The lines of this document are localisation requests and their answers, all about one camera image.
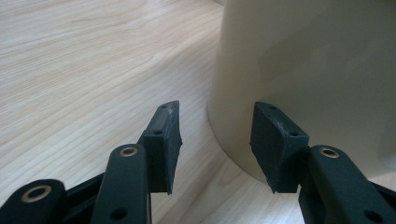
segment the wood grain surface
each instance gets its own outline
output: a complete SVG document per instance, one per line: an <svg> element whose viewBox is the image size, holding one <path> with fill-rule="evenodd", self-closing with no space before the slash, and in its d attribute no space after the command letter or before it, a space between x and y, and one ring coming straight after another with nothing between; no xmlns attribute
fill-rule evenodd
<svg viewBox="0 0 396 224"><path fill-rule="evenodd" d="M0 204L41 178L69 189L180 101L174 194L153 223L303 223L218 145L206 114L222 6L213 0L0 1ZM394 175L375 182L396 189Z"/></svg>

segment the hole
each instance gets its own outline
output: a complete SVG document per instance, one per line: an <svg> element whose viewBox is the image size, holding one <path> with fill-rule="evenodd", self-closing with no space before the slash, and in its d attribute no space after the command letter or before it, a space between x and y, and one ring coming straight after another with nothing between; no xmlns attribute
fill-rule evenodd
<svg viewBox="0 0 396 224"><path fill-rule="evenodd" d="M298 133L297 132L291 132L291 133L289 133L291 136L298 136Z"/></svg>
<svg viewBox="0 0 396 224"><path fill-rule="evenodd" d="M21 200L24 203L34 203L40 201L41 199L47 197L50 194L52 187L49 185L40 185L32 189L27 190L23 195Z"/></svg>
<svg viewBox="0 0 396 224"><path fill-rule="evenodd" d="M135 147L126 147L120 151L120 156L122 157L130 157L137 153L137 148Z"/></svg>
<svg viewBox="0 0 396 224"><path fill-rule="evenodd" d="M111 213L110 218L113 220L121 220L125 218L127 214L126 208L117 208Z"/></svg>
<svg viewBox="0 0 396 224"><path fill-rule="evenodd" d="M329 149L329 148L321 148L320 153L324 156L330 157L330 158L338 158L340 154L338 152Z"/></svg>
<svg viewBox="0 0 396 224"><path fill-rule="evenodd" d="M44 192L46 192L44 189L35 189L32 192L30 192L27 197L28 198L35 198L40 196L41 194L44 194Z"/></svg>
<svg viewBox="0 0 396 224"><path fill-rule="evenodd" d="M373 221L375 223L382 223L383 222L382 217L377 212L366 210L366 211L364 211L364 215L368 219L370 219L371 221Z"/></svg>

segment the white container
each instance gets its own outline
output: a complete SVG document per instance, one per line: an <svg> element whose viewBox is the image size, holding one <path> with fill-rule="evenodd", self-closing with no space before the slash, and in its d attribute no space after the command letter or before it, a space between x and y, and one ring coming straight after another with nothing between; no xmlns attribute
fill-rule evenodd
<svg viewBox="0 0 396 224"><path fill-rule="evenodd" d="M226 1L208 113L253 177L264 180L248 144L254 102L374 176L396 169L395 98L395 1Z"/></svg>

